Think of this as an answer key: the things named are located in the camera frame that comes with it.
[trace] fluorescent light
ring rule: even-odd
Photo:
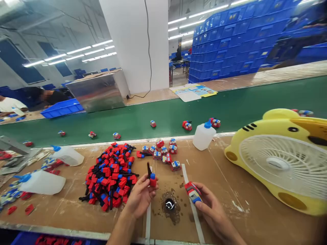
[[[40,61],[37,61],[37,62],[34,62],[34,63],[29,63],[29,64],[26,64],[26,65],[23,65],[23,67],[30,67],[30,66],[38,65],[38,64],[41,64],[43,62],[44,62],[44,60],[40,60]]]
[[[76,58],[80,58],[82,56],[84,56],[84,55],[81,54],[81,55],[78,55],[78,56],[70,57],[70,58],[67,58],[66,60],[73,60],[73,59],[76,59]]]
[[[301,1],[301,2],[299,3],[299,5],[300,5],[300,4],[307,3],[307,2],[312,2],[312,1],[316,1],[316,0],[303,0],[303,1]]]
[[[48,65],[54,65],[54,64],[58,64],[58,63],[61,63],[61,62],[64,62],[66,60],[59,60],[59,61],[55,61],[55,62],[52,62],[52,63],[48,63]]]
[[[207,11],[203,11],[203,12],[200,12],[200,13],[197,13],[197,14],[190,15],[189,18],[193,18],[193,17],[199,16],[199,15],[204,15],[206,13],[210,13],[210,12],[213,12],[213,11],[216,11],[216,10],[219,10],[219,9],[224,9],[224,8],[227,8],[227,7],[228,7],[228,4],[217,7],[217,8],[210,9],[210,10],[207,10]]]
[[[168,31],[170,32],[170,31],[175,31],[175,30],[177,30],[178,29],[178,27],[175,27],[175,28],[172,28],[172,29],[168,29]]]
[[[44,59],[45,61],[50,61],[50,60],[54,60],[54,59],[57,59],[57,58],[60,58],[62,56],[66,56],[66,54],[60,54],[60,55],[57,55],[57,56],[53,56],[51,58],[47,58],[47,59]]]
[[[77,53],[79,51],[83,51],[83,50],[86,50],[86,49],[89,49],[89,48],[91,48],[91,46],[87,46],[85,48],[81,48],[81,49],[77,49],[77,50],[74,50],[74,51],[70,51],[70,52],[67,52],[67,54]]]
[[[186,25],[180,26],[180,29],[185,28],[185,27],[188,27],[188,26],[193,26],[195,24],[199,24],[199,23],[202,23],[202,22],[205,22],[205,20],[200,20],[200,21],[197,21],[197,22],[193,22],[193,23],[190,23],[190,24],[186,24]]]
[[[105,49],[110,49],[110,48],[114,48],[115,46],[109,46],[109,47],[106,47]]]
[[[178,20],[173,20],[173,21],[171,21],[171,22],[168,22],[168,24],[170,25],[170,24],[172,24],[172,23],[176,23],[176,22],[179,22],[179,21],[182,21],[182,20],[186,20],[186,17],[181,18],[181,19],[178,19]]]
[[[240,0],[240,1],[232,2],[231,6],[239,4],[239,3],[247,2],[247,1],[249,1],[249,0]]]
[[[97,52],[100,52],[100,51],[104,51],[104,49],[98,49],[98,50],[95,50],[95,51],[91,51],[91,52],[85,53],[85,55],[89,55],[89,54],[92,54],[92,53],[97,53]]]
[[[187,44],[187,43],[192,43],[192,42],[193,42],[193,39],[192,40],[189,40],[189,41],[181,42],[181,45]]]
[[[103,44],[106,44],[106,43],[111,43],[111,42],[112,42],[112,40],[101,42],[101,43],[92,45],[92,47],[97,47],[97,46],[100,46],[100,45],[103,45]]]

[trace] pile of toy parts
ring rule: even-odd
[[[95,205],[98,201],[105,212],[127,203],[132,186],[137,182],[138,174],[132,173],[135,147],[125,143],[112,143],[91,166],[85,178],[86,192],[81,201]]]

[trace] glue bottle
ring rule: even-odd
[[[59,159],[70,166],[77,166],[82,164],[84,156],[75,151],[70,146],[51,146],[54,150],[54,154],[52,155],[53,158]]]
[[[197,126],[195,135],[193,138],[193,145],[199,150],[205,150],[209,147],[209,144],[214,137],[216,130],[211,127],[211,122],[208,121],[204,124]]]
[[[25,113],[22,112],[20,109],[13,107],[13,112],[15,112],[18,116],[24,116]]]
[[[61,191],[66,178],[50,174],[43,170],[36,171],[24,176],[14,176],[21,183],[19,190],[37,194],[53,195]]]

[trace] black wire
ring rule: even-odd
[[[149,36],[149,15],[147,12],[147,6],[146,6],[146,0],[144,0],[144,4],[145,4],[145,10],[146,10],[146,20],[147,20],[147,39],[149,41],[149,47],[148,47],[148,54],[149,54],[149,59],[150,59],[150,71],[151,71],[151,75],[150,75],[150,90],[142,97],[142,96],[138,96],[138,95],[134,95],[133,97],[131,97],[130,99],[136,97],[139,98],[144,98],[150,91],[151,91],[151,79],[152,79],[152,65],[151,65],[151,56],[150,56],[150,36]]]

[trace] desk fan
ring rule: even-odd
[[[289,207],[327,213],[327,120],[270,110],[235,133],[225,156]]]

